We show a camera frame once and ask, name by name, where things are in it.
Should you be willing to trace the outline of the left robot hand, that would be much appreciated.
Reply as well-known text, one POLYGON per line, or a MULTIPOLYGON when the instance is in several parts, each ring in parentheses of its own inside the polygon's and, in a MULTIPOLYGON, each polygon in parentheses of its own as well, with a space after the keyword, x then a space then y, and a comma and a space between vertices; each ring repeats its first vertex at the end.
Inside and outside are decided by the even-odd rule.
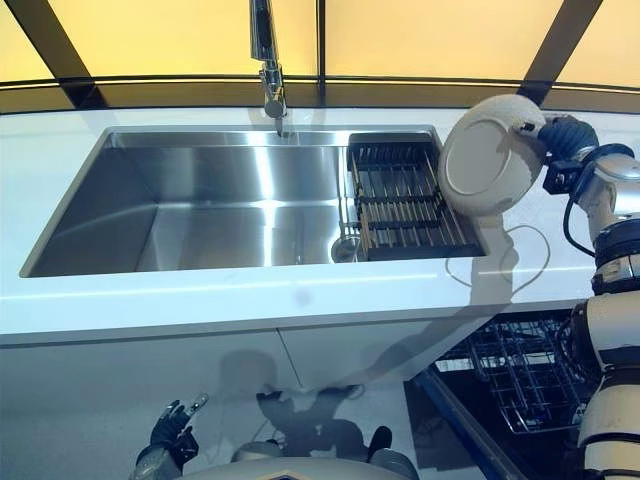
POLYGON ((193 400, 183 403, 176 399, 170 401, 157 419, 149 444, 169 448, 188 430, 189 422, 206 405, 207 393, 198 394, 193 400))

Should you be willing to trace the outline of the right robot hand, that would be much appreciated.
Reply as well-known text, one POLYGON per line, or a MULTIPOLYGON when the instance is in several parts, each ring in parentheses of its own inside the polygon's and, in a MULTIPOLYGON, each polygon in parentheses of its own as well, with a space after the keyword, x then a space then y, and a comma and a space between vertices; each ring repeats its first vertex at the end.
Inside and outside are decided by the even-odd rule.
POLYGON ((595 129, 572 115, 545 116, 543 121, 518 120, 511 129, 536 140, 545 150, 546 162, 578 161, 600 146, 595 129))

